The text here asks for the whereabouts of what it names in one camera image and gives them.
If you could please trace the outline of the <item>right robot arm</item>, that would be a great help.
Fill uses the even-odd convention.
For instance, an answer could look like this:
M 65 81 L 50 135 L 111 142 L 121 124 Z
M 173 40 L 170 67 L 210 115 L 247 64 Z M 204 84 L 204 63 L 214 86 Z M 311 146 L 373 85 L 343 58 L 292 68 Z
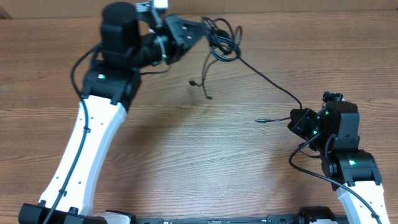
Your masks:
M 359 148 L 360 115 L 354 103 L 326 100 L 319 112 L 293 109 L 288 128 L 319 153 L 322 174 L 294 164 L 303 173 L 329 182 L 344 208 L 349 223 L 389 223 L 384 203 L 382 177 L 372 154 Z

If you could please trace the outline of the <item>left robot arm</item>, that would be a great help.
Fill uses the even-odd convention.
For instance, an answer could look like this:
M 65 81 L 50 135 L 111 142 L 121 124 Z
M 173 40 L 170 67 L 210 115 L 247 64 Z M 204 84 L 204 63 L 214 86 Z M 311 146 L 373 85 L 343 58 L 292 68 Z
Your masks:
M 141 85 L 142 68 L 178 62 L 205 34 L 201 22 L 166 15 L 167 1 L 114 2 L 102 12 L 101 40 L 76 89 L 78 116 L 62 160 L 38 204 L 19 223 L 134 223 L 115 210 L 93 213 L 96 184 L 111 142 Z

